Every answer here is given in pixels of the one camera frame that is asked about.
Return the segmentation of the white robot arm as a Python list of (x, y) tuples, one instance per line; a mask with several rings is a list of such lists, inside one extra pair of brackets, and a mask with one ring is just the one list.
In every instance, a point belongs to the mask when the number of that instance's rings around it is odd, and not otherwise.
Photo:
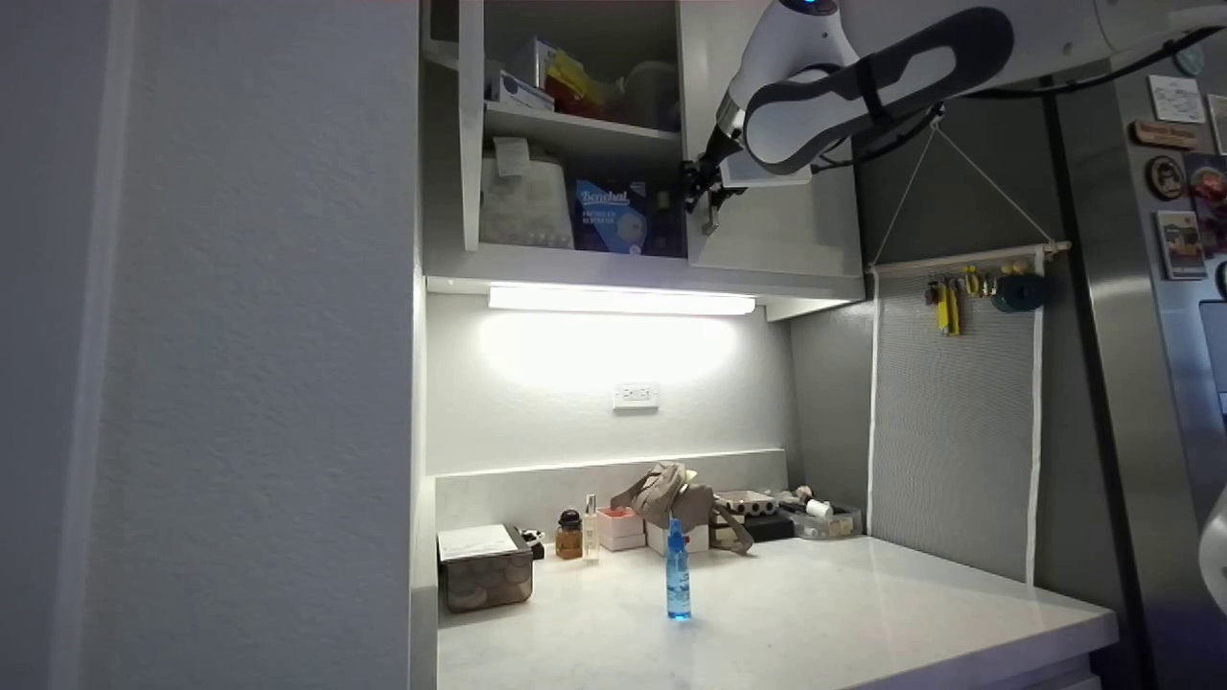
[(741, 46), (684, 204), (812, 179), (846, 138), (1221, 30), (1227, 0), (768, 0)]

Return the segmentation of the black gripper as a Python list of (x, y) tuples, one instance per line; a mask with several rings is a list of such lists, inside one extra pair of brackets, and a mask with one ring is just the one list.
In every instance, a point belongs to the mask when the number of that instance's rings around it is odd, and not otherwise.
[(713, 126), (704, 151), (680, 167), (684, 210), (703, 215), (703, 234), (717, 230), (717, 210), (731, 200), (731, 190), (721, 179), (721, 163), (738, 151), (741, 144)]

